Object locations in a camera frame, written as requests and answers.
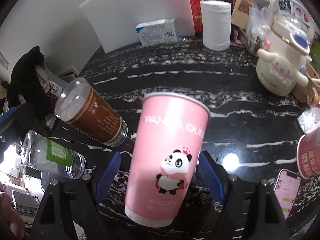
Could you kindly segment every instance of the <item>phone screen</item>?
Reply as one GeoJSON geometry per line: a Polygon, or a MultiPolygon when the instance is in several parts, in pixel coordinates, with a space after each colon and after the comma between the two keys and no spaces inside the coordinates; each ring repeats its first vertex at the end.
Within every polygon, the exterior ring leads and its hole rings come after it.
{"type": "Polygon", "coordinates": [[[279,173],[274,191],[285,219],[287,219],[292,209],[299,191],[300,182],[299,175],[291,171],[281,170],[279,173]]]}

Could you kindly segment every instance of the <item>brown label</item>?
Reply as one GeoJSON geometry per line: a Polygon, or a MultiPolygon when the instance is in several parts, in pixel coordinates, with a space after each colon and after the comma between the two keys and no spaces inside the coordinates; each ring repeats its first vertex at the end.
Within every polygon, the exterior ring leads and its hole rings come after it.
{"type": "Polygon", "coordinates": [[[120,116],[93,89],[68,123],[101,143],[113,141],[121,128],[120,116]]]}

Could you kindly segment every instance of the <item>red container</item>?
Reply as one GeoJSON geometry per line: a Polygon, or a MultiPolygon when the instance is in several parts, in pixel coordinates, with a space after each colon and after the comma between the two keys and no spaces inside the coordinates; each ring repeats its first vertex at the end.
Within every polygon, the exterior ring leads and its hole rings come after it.
{"type": "Polygon", "coordinates": [[[202,32],[202,15],[201,15],[201,0],[190,0],[192,16],[193,16],[193,24],[195,26],[195,33],[202,32]]]}
{"type": "Polygon", "coordinates": [[[320,127],[300,138],[297,163],[299,173],[305,179],[320,173],[320,127]]]}

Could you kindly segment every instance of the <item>black marble countertop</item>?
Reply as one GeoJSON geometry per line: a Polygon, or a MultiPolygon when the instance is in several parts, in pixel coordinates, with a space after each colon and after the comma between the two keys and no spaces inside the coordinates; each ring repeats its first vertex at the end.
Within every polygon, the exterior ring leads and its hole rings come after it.
{"type": "MultiPolygon", "coordinates": [[[[215,52],[201,38],[178,43],[142,47],[133,44],[105,54],[99,48],[81,72],[95,90],[123,117],[129,127],[128,141],[116,147],[121,166],[109,197],[99,210],[112,234],[133,239],[206,239],[223,208],[212,200],[204,182],[194,174],[185,201],[173,223],[165,228],[147,228],[124,213],[132,145],[136,136],[141,99],[153,91],[174,91],[198,99],[211,111],[202,150],[207,150],[228,173],[243,180],[271,183],[286,168],[297,172],[296,148],[303,132],[297,117],[306,109],[292,95],[278,97],[259,82],[257,58],[242,46],[215,52]]],[[[106,147],[59,122],[55,140],[82,153],[94,167],[110,151],[106,147]]],[[[303,180],[287,223],[291,231],[307,223],[318,211],[320,177],[303,180]]],[[[244,203],[234,239],[241,238],[248,203],[244,203]]]]}

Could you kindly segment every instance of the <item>red paper cup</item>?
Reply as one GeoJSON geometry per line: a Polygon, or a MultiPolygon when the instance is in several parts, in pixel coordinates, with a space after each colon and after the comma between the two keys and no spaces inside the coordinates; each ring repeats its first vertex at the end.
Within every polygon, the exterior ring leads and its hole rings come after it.
{"type": "Polygon", "coordinates": [[[297,164],[300,175],[305,179],[320,172],[320,127],[300,138],[297,164]]]}

